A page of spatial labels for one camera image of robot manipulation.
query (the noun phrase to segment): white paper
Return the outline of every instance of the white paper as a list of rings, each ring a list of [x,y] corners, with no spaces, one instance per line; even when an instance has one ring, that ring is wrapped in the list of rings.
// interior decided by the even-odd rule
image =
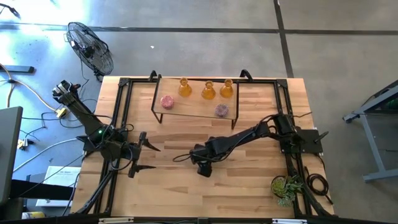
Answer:
[[[49,166],[47,169],[47,173],[45,174],[45,178],[51,176],[56,171],[60,170],[62,166]],[[44,184],[52,184],[52,185],[61,185],[61,186],[69,186],[75,183],[76,176],[80,172],[80,167],[65,167],[60,172],[50,177],[48,180],[44,181]],[[46,200],[46,199],[38,199],[36,202],[36,206],[43,207],[65,207],[68,205],[68,200]]]

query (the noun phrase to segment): gray metal table leg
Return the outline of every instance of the gray metal table leg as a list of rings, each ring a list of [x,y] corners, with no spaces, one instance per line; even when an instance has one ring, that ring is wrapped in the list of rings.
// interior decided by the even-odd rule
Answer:
[[[353,119],[355,119],[359,116],[358,114],[363,114],[365,111],[371,109],[374,106],[377,106],[384,100],[391,99],[391,97],[394,97],[395,95],[398,96],[398,86],[391,88],[389,91],[381,94],[380,96],[378,96],[377,98],[375,98],[373,100],[370,100],[369,102],[362,105],[360,108],[354,110],[352,113],[347,114],[346,116],[343,117],[343,120],[346,123],[350,123]]]
[[[381,180],[390,177],[398,177],[398,169],[384,170],[381,172],[375,172],[368,175],[363,175],[363,179],[365,180],[366,183],[371,180]]]
[[[377,167],[379,168],[379,172],[385,171],[386,169],[384,168],[383,161],[381,160],[379,149],[377,148],[376,142],[374,141],[374,136],[372,134],[371,128],[369,127],[366,115],[360,115],[359,117],[361,118],[366,137],[368,137],[369,144],[371,145],[372,153],[374,159],[376,160]]]

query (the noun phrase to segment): potted plant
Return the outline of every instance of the potted plant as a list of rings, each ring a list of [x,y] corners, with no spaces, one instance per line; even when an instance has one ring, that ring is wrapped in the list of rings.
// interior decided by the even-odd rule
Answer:
[[[279,197],[278,204],[282,207],[291,207],[295,200],[295,194],[301,193],[303,183],[298,183],[297,175],[291,176],[277,176],[271,182],[271,190],[274,195]]]

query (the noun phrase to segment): wooden table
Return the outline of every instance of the wooden table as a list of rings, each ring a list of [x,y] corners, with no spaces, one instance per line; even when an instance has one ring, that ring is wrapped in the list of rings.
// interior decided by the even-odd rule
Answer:
[[[99,93],[96,114],[112,116],[120,77],[105,77]],[[304,81],[288,78],[290,99],[296,115],[310,111]],[[229,136],[254,126],[269,114],[277,113],[272,85],[240,84],[239,120],[234,130],[228,120],[168,115],[159,124],[150,112],[155,83],[135,83],[127,123],[134,125],[130,141],[137,141],[141,131],[161,152],[142,150],[139,163],[156,166],[143,170],[134,179],[128,169],[119,171],[112,216],[134,217],[241,217],[290,218],[293,208],[280,207],[270,183],[277,175],[287,175],[285,157],[279,143],[269,138],[258,139],[237,147],[223,162],[213,164],[210,178],[197,174],[197,166],[189,160],[172,162],[172,158],[188,153],[197,143],[210,136]],[[312,116],[295,118],[303,129],[313,128]],[[98,185],[103,159],[99,153],[86,158],[73,199],[72,211],[77,211],[89,199]],[[303,163],[310,173],[325,177],[319,158],[303,154]],[[105,189],[102,207],[106,205]],[[333,213],[325,197],[316,196],[324,208]],[[304,211],[302,197],[300,208]]]

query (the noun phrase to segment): concrete floor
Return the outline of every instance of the concrete floor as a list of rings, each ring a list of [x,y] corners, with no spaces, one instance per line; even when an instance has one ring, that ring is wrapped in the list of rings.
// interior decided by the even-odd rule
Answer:
[[[272,0],[150,0],[150,1],[11,1],[22,16],[7,10],[1,22],[62,24],[80,21],[89,26],[116,27],[225,27],[277,29]],[[286,29],[397,30],[394,0],[280,0]],[[31,65],[34,75],[14,75],[25,81],[52,106],[51,89],[61,80],[83,83],[80,61],[60,31],[27,27],[4,30],[0,25],[0,62]],[[111,75],[237,76],[243,68],[254,77],[285,78],[279,34],[206,34],[97,32],[113,55]],[[398,178],[365,184],[362,175],[377,171],[368,141],[358,122],[341,117],[359,107],[370,95],[397,79],[398,36],[287,35],[295,77],[304,78],[315,126],[329,131],[323,140],[326,174],[335,212],[341,217],[398,222]],[[98,97],[98,83],[90,69],[83,99]],[[5,96],[8,85],[0,87]],[[5,97],[0,105],[5,105]],[[24,116],[38,118],[48,109],[23,86],[12,95],[11,106],[24,107]],[[90,108],[94,101],[87,101]],[[65,123],[77,125],[78,122]],[[83,134],[83,128],[65,129],[46,121],[47,130],[27,151],[18,151],[15,165],[47,146]],[[41,121],[23,120],[30,131]],[[81,154],[82,144],[70,142],[43,153],[16,173],[25,179],[50,165],[63,166]]]

